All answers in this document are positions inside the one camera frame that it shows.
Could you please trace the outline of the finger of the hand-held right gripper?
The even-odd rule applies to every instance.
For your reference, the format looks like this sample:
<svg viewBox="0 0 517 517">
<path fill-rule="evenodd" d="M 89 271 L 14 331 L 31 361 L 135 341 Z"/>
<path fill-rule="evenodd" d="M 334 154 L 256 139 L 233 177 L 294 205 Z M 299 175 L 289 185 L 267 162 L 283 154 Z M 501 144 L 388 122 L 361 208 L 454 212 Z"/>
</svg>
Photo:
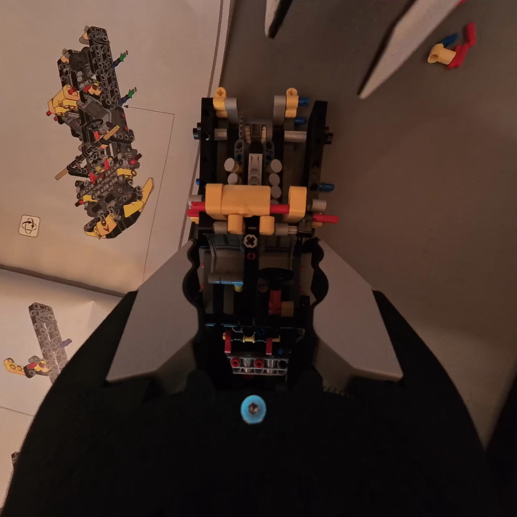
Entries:
<svg viewBox="0 0 517 517">
<path fill-rule="evenodd" d="M 413 1 L 396 22 L 359 92 L 367 99 L 417 50 L 462 1 Z"/>
<path fill-rule="evenodd" d="M 264 32 L 268 38 L 275 38 L 292 3 L 293 1 L 266 1 Z"/>
</svg>

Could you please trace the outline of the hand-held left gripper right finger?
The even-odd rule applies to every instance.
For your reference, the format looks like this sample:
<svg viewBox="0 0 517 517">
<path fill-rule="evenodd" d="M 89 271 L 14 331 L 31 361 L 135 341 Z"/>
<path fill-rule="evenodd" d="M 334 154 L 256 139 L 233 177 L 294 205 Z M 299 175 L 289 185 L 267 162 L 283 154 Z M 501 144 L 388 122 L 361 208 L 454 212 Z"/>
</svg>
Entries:
<svg viewBox="0 0 517 517">
<path fill-rule="evenodd" d="M 403 372 L 370 284 L 324 241 L 320 269 L 328 291 L 313 313 L 314 366 L 323 380 L 400 380 Z"/>
</svg>

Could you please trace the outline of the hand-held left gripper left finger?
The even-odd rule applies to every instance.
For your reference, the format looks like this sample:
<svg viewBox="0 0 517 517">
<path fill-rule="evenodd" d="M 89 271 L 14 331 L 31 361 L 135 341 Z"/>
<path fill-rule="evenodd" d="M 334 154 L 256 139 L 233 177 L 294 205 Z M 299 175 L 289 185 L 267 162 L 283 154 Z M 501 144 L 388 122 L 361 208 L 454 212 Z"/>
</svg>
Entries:
<svg viewBox="0 0 517 517">
<path fill-rule="evenodd" d="M 108 382 L 143 376 L 158 382 L 186 382 L 195 370 L 198 312 L 185 294 L 194 248 L 195 241 L 190 240 L 139 288 Z"/>
</svg>

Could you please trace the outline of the partly built lego car chassis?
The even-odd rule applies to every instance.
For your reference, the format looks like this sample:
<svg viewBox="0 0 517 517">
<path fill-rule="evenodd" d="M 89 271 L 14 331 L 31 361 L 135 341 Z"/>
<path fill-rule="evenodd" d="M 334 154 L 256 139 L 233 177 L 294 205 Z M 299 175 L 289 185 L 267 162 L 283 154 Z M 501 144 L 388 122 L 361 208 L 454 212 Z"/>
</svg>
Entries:
<svg viewBox="0 0 517 517">
<path fill-rule="evenodd" d="M 224 372 L 266 386 L 285 383 L 311 324 L 302 286 L 316 229 L 337 224 L 321 193 L 328 102 L 288 88 L 270 118 L 241 113 L 219 87 L 202 100 L 197 194 L 188 218 L 198 245 L 203 323 Z"/>
</svg>

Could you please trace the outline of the open instruction booklet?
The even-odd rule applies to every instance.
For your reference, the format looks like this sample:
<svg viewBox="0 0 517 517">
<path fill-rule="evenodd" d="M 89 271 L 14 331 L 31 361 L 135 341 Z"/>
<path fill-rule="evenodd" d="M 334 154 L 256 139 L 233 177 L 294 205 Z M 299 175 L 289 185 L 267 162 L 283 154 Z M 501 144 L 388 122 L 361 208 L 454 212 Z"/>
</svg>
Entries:
<svg viewBox="0 0 517 517">
<path fill-rule="evenodd" d="M 197 171 L 191 129 L 221 77 L 232 1 L 1 1 L 1 362 L 41 356 L 29 306 L 50 306 L 72 357 L 126 292 L 187 238 Z M 70 129 L 47 115 L 61 90 L 62 49 L 85 26 L 107 30 L 133 148 L 137 185 L 154 189 L 115 239 L 86 236 L 75 179 L 55 179 L 79 154 Z"/>
</svg>

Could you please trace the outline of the scattered lego pins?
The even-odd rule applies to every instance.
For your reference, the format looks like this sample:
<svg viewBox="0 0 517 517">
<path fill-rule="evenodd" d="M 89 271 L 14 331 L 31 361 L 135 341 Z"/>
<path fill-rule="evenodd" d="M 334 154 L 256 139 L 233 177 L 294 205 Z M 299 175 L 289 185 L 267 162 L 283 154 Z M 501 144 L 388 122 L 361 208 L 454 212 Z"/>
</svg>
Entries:
<svg viewBox="0 0 517 517">
<path fill-rule="evenodd" d="M 475 45 L 477 40 L 475 23 L 468 23 L 464 27 L 462 42 L 452 48 L 452 45 L 457 42 L 458 38 L 458 33 L 451 34 L 440 43 L 434 45 L 430 50 L 427 62 L 430 64 L 443 64 L 448 69 L 461 67 L 469 49 Z"/>
</svg>

